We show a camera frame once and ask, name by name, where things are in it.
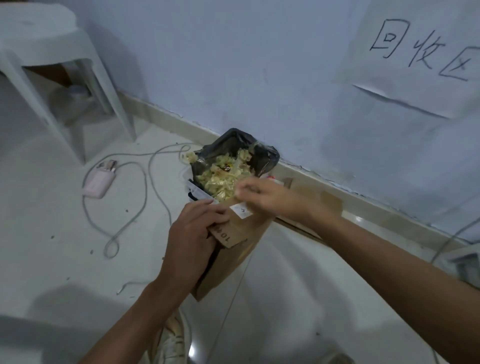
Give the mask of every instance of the floor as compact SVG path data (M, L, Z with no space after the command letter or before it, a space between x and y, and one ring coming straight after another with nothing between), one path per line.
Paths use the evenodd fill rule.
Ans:
M143 286L118 289L157 275L168 235L166 210L149 185L145 212L121 235L118 255L106 260L106 238L82 211L84 174L109 153L189 141L135 119L139 137L132 143L115 117L92 109L72 126L85 145L88 163L80 166L2 76L0 115L0 362L75 363ZM118 160L146 166L148 157ZM188 173L177 154L154 161L153 178L174 218L188 202ZM102 200L87 201L92 219L115 232L140 209L143 189L136 166L122 168ZM433 254L344 216L421 258ZM200 303L188 297L182 309L197 364L315 363L333 347L357 364L434 363L423 340L332 250L277 224L225 282Z

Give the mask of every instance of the handwritten sign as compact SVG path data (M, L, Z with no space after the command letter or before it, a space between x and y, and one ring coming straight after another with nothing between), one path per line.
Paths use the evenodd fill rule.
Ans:
M337 79L444 117L480 102L477 0L372 0Z

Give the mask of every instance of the white wall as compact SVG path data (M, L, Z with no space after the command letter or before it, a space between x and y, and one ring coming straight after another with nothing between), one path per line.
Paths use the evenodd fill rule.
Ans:
M128 93L448 232L480 215L480 113L441 119L331 83L368 0L61 2Z

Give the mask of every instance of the black plastic bag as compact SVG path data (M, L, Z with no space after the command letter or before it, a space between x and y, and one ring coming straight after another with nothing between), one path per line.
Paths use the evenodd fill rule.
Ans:
M255 176L257 177L271 171L280 160L280 154L274 147L263 145L250 134L232 128L212 144L195 151L198 161L191 164L193 174L193 181L191 182L204 190L202 184L197 182L195 177L209 169L216 161L216 157L227 153L236 156L239 149L248 149L252 155L247 164L255 170Z

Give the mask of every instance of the cardboard box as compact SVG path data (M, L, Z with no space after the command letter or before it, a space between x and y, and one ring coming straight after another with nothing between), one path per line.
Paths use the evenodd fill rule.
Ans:
M342 215L343 201L340 198L333 196L332 194L329 194L328 192L316 187L315 185L305 182L299 182L293 179L290 184L290 189L313 202L327 206L335 214L339 216ZM275 221L315 241L324 243L323 239L312 229L309 229L302 224L290 220L289 218L279 216L276 218Z
M275 218L251 205L240 203L234 197L223 204L230 207L227 210L230 220L208 228L217 240L217 245L207 269L192 290L197 301L204 298L242 264ZM241 218L232 206L235 210L240 209L238 213L244 218Z

